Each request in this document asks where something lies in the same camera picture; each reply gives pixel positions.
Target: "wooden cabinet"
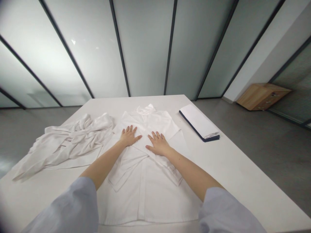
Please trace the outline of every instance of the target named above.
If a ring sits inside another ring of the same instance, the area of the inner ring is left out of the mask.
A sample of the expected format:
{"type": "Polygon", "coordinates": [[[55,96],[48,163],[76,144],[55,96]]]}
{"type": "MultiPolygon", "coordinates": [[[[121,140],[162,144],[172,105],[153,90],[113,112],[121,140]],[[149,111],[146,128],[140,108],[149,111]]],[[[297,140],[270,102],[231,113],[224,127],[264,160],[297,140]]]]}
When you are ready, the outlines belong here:
{"type": "Polygon", "coordinates": [[[252,84],[237,103],[250,111],[266,110],[291,90],[270,83],[252,84]]]}

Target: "concrete floor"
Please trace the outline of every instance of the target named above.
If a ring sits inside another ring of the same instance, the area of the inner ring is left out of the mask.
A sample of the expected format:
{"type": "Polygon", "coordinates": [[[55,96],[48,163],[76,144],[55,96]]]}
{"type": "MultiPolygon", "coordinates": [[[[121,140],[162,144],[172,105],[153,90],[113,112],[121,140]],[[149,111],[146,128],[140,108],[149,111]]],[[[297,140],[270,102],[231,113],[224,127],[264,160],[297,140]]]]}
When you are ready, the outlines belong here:
{"type": "MultiPolygon", "coordinates": [[[[311,217],[311,133],[271,113],[221,99],[195,105],[311,217]]],[[[0,110],[0,178],[44,133],[79,107],[0,110]]]]}

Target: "light blue sleeve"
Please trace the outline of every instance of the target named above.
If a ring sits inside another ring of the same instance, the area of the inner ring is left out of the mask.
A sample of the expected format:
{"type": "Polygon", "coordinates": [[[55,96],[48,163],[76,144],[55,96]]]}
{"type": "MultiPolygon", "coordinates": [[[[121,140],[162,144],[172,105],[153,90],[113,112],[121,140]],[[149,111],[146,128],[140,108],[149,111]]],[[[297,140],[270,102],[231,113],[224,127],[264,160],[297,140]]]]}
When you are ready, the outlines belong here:
{"type": "Polygon", "coordinates": [[[202,233],[266,233],[247,208],[228,191],[218,187],[206,190],[199,223],[202,233]]]}
{"type": "Polygon", "coordinates": [[[87,177],[79,177],[44,209],[22,232],[87,232],[98,229],[96,188],[87,177]]]}

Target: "white table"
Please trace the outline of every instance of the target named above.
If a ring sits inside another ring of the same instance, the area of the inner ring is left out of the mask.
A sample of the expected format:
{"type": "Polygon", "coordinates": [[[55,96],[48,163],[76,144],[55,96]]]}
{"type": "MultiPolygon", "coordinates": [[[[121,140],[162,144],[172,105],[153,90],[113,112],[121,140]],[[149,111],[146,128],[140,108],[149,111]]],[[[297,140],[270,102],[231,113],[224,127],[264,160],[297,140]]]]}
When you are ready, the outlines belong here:
{"type": "MultiPolygon", "coordinates": [[[[91,99],[65,123],[85,113],[98,117],[108,112],[116,122],[124,111],[152,103],[166,110],[182,129],[195,163],[219,181],[245,205],[268,232],[311,229],[311,219],[269,179],[226,135],[204,143],[179,114],[191,101],[184,95],[91,99]]],[[[13,182],[10,171],[0,180],[2,209],[20,232],[43,208],[48,206],[85,169],[43,170],[27,181],[13,182]]],[[[199,232],[197,221],[139,227],[100,226],[99,232],[199,232]]]]}

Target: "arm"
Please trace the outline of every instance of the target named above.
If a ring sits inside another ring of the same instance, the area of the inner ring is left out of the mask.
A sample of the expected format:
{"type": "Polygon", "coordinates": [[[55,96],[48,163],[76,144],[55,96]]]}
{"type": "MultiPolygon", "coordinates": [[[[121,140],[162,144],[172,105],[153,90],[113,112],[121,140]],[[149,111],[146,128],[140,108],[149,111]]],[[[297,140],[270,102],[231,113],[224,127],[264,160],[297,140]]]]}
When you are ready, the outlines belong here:
{"type": "Polygon", "coordinates": [[[134,144],[136,128],[127,127],[120,140],[95,160],[70,187],[28,224],[22,233],[97,232],[96,190],[125,147],[134,144]]]}
{"type": "Polygon", "coordinates": [[[122,153],[122,151],[136,141],[141,139],[141,135],[134,137],[137,127],[134,130],[133,126],[128,126],[123,129],[120,140],[111,147],[108,151],[102,154],[97,160],[95,160],[81,175],[80,177],[89,177],[95,184],[96,190],[99,189],[101,184],[106,179],[114,163],[122,153]]]}
{"type": "Polygon", "coordinates": [[[165,156],[180,172],[194,193],[203,201],[199,212],[202,232],[260,232],[266,231],[255,216],[223,186],[199,166],[169,146],[163,134],[148,135],[153,153],[165,156]]]}
{"type": "Polygon", "coordinates": [[[150,135],[148,135],[148,137],[153,147],[146,146],[146,148],[157,155],[165,156],[180,172],[190,188],[202,201],[204,201],[205,193],[208,188],[223,188],[223,186],[206,171],[171,148],[163,134],[160,135],[158,132],[156,132],[156,134],[152,132],[152,135],[153,137],[150,135]]]}

